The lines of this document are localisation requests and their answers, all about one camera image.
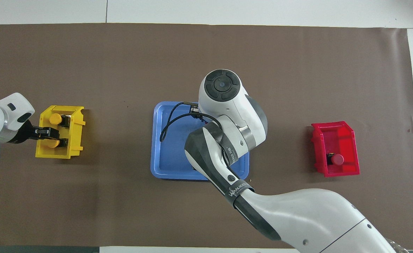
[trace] gray stripe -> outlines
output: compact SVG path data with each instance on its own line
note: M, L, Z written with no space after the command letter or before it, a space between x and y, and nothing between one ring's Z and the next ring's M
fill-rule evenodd
M252 105L253 109L256 111L256 114L258 114L259 119L261 120L261 123L263 124L264 131L266 131L266 136L267 136L267 117L266 114L264 113L263 109L261 106L256 102L255 99L250 97L249 95L245 95Z
M244 138L245 143L247 144L247 149L249 151L254 149L256 147L256 141L248 125L243 126L243 127L238 127L238 129L239 129L240 134L242 134L242 137Z

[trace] circular button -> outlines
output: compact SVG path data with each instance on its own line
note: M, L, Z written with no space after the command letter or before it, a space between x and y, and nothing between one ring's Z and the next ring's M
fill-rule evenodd
M50 116L49 118L50 124L52 125L58 125L63 121L63 118L61 117L60 114L54 113Z
M218 78L216 78L216 80L214 80L214 88L220 92L228 91L231 85L232 80L230 79L230 77L224 75L219 76Z
M334 165L341 166L344 163L344 157L340 154L335 154L331 157L331 162L333 162Z

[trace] brown table mat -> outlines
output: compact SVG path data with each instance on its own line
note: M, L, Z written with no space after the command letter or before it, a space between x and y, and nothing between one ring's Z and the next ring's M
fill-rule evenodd
M35 158L3 144L0 245L288 248L263 237L208 182L150 172L152 113L197 101L211 70L235 71L263 107L267 140L247 181L260 194L336 191L413 248L413 83L407 31L174 24L0 25L0 99L84 106L84 151ZM314 172L315 122L355 131L361 175Z

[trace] red bin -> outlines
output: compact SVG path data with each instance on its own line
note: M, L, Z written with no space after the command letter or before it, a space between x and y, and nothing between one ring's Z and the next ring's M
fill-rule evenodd
M314 123L314 167L325 177L359 175L354 131L344 121Z

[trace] yellow object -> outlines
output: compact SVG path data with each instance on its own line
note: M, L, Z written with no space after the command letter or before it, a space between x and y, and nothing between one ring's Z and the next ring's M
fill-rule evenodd
M58 125L59 123L63 121L63 118L61 117L59 113L54 113L50 116L49 121L50 121L50 124L52 125Z
M81 146L81 130L86 122L83 121L81 110L83 106L60 106L52 105L41 113L39 126L42 128L57 128L60 138L67 138L67 147L56 147L54 140L38 140L36 143L36 157L70 159L71 156L80 155L83 150ZM55 114L70 116L70 125L63 128L58 124L52 124L51 119Z
M59 140L49 140L49 141L47 141L47 146L49 148L52 148L52 149L56 148L59 144L60 144Z

